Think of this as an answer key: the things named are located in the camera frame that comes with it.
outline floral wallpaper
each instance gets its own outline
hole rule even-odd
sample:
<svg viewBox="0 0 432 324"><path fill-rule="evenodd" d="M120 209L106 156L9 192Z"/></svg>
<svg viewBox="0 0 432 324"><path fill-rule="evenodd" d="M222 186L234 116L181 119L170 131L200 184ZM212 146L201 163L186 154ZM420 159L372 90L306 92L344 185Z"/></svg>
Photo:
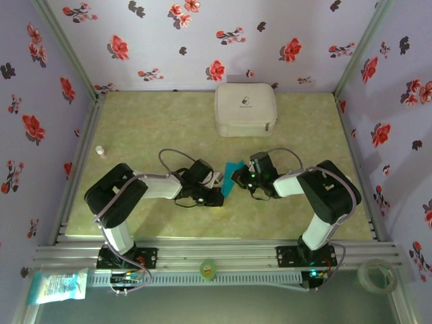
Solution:
<svg viewBox="0 0 432 324"><path fill-rule="evenodd" d="M71 12L79 19L84 9ZM28 0L2 12L0 322L9 324L36 247L50 243L90 96Z"/></svg>
<svg viewBox="0 0 432 324"><path fill-rule="evenodd" d="M428 0L395 1L340 95L384 238L410 261L423 323L432 317L431 15Z"/></svg>
<svg viewBox="0 0 432 324"><path fill-rule="evenodd" d="M377 1L47 3L96 92L108 84L104 92L214 90L224 82L333 91Z"/></svg>

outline marble-patterned mat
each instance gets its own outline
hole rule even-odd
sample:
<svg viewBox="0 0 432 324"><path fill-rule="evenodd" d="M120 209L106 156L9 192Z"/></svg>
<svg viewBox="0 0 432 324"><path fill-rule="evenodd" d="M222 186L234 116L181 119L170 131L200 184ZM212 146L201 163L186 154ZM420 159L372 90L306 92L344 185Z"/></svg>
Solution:
<svg viewBox="0 0 432 324"><path fill-rule="evenodd" d="M214 93L111 92L105 101L91 151L84 168L66 234L100 236L84 193L118 163L136 171L165 173L157 154L166 147L179 149L224 171L227 162L247 161L259 151L285 146L296 151L305 165L333 161L357 184L354 167L331 93L276 93L278 122L273 135L224 138L214 124ZM107 153L98 157L95 147ZM171 169L190 161L164 153ZM297 169L298 162L284 151L271 153L280 173ZM289 238L296 239L309 225L313 210L304 196L253 200L235 187L221 208L184 209L164 199L141 200L128 218L131 234L143 237ZM370 240L365 210L336 232L335 239Z"/></svg>

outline blue object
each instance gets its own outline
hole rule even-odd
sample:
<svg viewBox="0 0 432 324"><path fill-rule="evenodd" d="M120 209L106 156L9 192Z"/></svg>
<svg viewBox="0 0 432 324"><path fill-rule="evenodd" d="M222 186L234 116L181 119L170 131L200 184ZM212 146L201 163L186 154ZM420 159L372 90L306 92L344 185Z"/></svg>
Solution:
<svg viewBox="0 0 432 324"><path fill-rule="evenodd" d="M225 166L225 173L223 175L223 183L222 183L222 195L227 198L230 193L232 188L234 188L234 181L231 180L231 176L234 173L234 171L237 171L239 169L241 169L244 165L243 160L241 160L239 163L232 163L232 162L228 162L227 165Z"/></svg>

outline white storage case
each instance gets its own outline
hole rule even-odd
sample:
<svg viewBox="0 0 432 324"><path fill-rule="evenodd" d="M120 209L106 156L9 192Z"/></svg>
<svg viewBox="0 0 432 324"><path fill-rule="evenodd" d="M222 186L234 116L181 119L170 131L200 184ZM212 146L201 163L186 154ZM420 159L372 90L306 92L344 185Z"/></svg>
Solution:
<svg viewBox="0 0 432 324"><path fill-rule="evenodd" d="M216 89L215 121L225 137L272 135L277 121L273 89L265 83L226 83Z"/></svg>

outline green tape roll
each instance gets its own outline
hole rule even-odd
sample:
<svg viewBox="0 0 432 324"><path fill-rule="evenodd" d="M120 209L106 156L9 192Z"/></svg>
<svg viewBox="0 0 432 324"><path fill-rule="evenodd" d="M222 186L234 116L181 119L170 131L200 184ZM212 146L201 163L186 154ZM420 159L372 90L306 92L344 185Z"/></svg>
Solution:
<svg viewBox="0 0 432 324"><path fill-rule="evenodd" d="M211 281L216 276L216 264L213 261L204 261L200 266L201 277L206 281Z"/></svg>

